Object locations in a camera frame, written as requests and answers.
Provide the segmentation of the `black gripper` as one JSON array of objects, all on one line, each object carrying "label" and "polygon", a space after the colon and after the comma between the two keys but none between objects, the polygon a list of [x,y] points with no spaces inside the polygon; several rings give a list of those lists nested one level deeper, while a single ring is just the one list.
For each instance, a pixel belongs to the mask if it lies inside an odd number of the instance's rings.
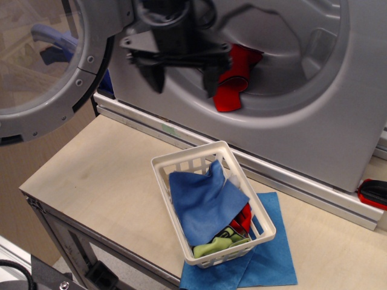
[{"label": "black gripper", "polygon": [[164,88],[165,67],[200,68],[203,88],[212,98],[222,71],[231,67],[229,44],[216,41],[190,19],[142,20],[120,41],[129,61],[157,93]]}]

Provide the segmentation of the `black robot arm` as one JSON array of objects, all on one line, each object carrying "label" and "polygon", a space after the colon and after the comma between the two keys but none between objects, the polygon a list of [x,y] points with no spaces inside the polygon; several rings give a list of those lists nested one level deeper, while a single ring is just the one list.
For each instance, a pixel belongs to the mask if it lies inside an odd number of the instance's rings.
[{"label": "black robot arm", "polygon": [[212,35],[216,21],[212,1],[137,1],[135,10],[142,31],[120,42],[148,85],[162,93],[167,67],[196,68],[203,73],[203,88],[214,97],[218,80],[232,66],[231,46]]}]

